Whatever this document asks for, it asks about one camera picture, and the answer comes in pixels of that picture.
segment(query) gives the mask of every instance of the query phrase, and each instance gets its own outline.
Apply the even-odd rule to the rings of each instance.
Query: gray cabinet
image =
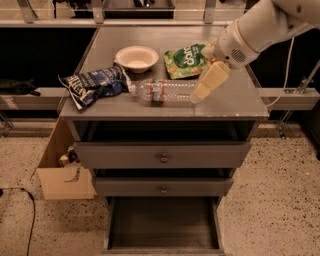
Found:
[[[103,28],[83,71],[102,62],[111,65],[116,42],[121,42],[120,47],[146,45],[159,52],[159,63],[151,71],[129,73],[134,82],[167,78],[161,53],[170,43],[184,47],[195,38],[219,33],[213,27],[184,27],[188,33],[178,40],[179,29]],[[163,35],[162,40],[151,36],[154,33]],[[142,36],[146,34],[148,42]],[[60,118],[69,125],[82,164],[93,173],[97,194],[111,198],[105,253],[224,255],[215,208],[231,188],[259,121],[268,117],[246,69],[233,70],[230,79],[198,105],[153,106],[122,93],[79,112],[69,98]]]

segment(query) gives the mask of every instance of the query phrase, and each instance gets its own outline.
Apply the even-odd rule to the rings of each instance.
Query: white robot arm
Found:
[[[320,0],[260,0],[206,47],[213,59],[190,99],[198,103],[228,79],[231,69],[246,66],[269,46],[312,28],[320,28]]]

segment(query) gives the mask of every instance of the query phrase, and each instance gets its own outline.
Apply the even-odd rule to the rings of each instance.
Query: bottle cap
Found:
[[[128,86],[128,90],[129,92],[131,92],[132,94],[137,94],[137,86],[135,84],[130,84]]]

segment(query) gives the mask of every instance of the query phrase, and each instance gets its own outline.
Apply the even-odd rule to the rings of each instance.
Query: speckled floor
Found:
[[[289,139],[261,126],[218,216],[233,256],[319,255],[320,161],[296,124]],[[48,137],[0,139],[0,188],[25,188],[36,217],[29,255],[95,255],[103,248],[107,211],[99,199],[45,201],[35,168]],[[33,205],[25,191],[0,197],[0,255],[27,255]]]

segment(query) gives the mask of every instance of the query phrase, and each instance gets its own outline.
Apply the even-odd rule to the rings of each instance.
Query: drawer knob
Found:
[[[160,157],[160,162],[165,164],[167,163],[169,160],[168,160],[168,157],[167,157],[167,154],[163,153]]]
[[[162,187],[160,190],[161,194],[167,194],[167,188],[166,187]]]

